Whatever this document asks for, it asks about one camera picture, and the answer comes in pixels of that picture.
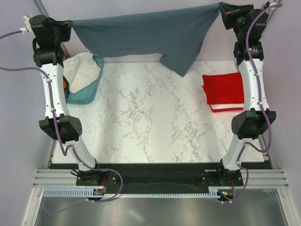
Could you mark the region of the grey-blue t-shirt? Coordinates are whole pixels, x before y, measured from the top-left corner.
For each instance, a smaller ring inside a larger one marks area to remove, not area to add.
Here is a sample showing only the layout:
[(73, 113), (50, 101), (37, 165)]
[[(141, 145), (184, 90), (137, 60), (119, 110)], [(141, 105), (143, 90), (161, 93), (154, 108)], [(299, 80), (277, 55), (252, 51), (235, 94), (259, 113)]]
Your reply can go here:
[(73, 29), (93, 54), (105, 57), (161, 54), (160, 63), (185, 76), (198, 57), (219, 4), (76, 20)]

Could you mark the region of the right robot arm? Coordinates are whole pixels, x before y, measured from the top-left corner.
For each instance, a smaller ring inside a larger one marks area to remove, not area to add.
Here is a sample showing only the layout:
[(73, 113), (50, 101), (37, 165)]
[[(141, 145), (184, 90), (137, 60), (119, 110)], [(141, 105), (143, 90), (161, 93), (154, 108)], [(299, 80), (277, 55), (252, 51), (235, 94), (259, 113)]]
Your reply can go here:
[(281, 7), (281, 3), (267, 2), (262, 8), (249, 5), (231, 5), (220, 2), (222, 21), (227, 30), (232, 29), (237, 41), (234, 57), (242, 76), (244, 89), (244, 107), (231, 122), (233, 139), (220, 164), (222, 170), (215, 174), (216, 182), (227, 185), (232, 180), (231, 171), (240, 170), (241, 158), (246, 145), (268, 132), (276, 119), (276, 112), (270, 110), (263, 84), (263, 47), (262, 34), (269, 19), (268, 11)]

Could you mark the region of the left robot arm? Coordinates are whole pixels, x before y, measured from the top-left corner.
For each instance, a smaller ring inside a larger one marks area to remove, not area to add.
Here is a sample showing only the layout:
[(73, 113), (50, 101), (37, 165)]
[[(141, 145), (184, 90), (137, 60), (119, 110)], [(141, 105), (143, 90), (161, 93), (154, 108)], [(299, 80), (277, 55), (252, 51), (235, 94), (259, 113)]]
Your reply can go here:
[(63, 156), (70, 153), (79, 170), (88, 171), (87, 180), (93, 185), (103, 181), (103, 173), (96, 167), (97, 161), (88, 151), (82, 139), (82, 124), (79, 118), (70, 115), (65, 94), (68, 83), (63, 80), (63, 42), (71, 37), (72, 21), (56, 21), (45, 15), (29, 19), (34, 34), (33, 59), (42, 76), (46, 101), (45, 118), (39, 121), (40, 128), (56, 140)]

